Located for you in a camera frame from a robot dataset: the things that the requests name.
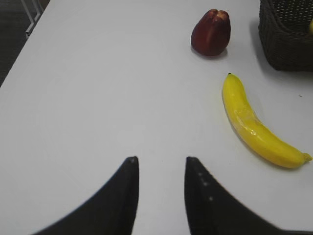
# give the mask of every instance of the banana tip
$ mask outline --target banana tip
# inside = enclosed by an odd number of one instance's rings
[[[311,161],[313,159],[308,153],[304,153],[303,156],[306,162]]]

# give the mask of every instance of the gray floor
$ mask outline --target gray floor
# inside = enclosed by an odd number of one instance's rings
[[[0,0],[0,86],[26,42],[29,25],[21,0]]]

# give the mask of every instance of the yellow banana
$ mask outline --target yellow banana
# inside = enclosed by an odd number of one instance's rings
[[[281,141],[257,118],[238,77],[228,74],[223,85],[223,101],[228,118],[244,142],[268,161],[287,168],[297,168],[311,161],[308,153]]]
[[[311,21],[310,25],[309,25],[309,33],[311,35],[313,35],[313,20]]]

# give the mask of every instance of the red apple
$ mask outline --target red apple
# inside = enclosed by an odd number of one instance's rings
[[[209,10],[197,23],[192,35],[191,46],[201,55],[221,54],[230,39],[230,20],[225,11]]]

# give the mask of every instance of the white chair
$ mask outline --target white chair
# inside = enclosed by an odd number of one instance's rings
[[[28,27],[28,29],[26,30],[26,38],[28,39],[28,37],[30,36],[31,32],[33,31],[34,27],[36,26],[38,20],[40,19],[40,16],[43,13],[43,8],[40,5],[40,3],[38,2],[38,0],[31,0],[33,3],[33,6],[36,10],[36,16],[33,17],[29,8],[28,8],[28,4],[25,2],[25,0],[21,0],[24,9],[26,11],[26,14],[28,15],[28,18],[30,20],[30,26]]]

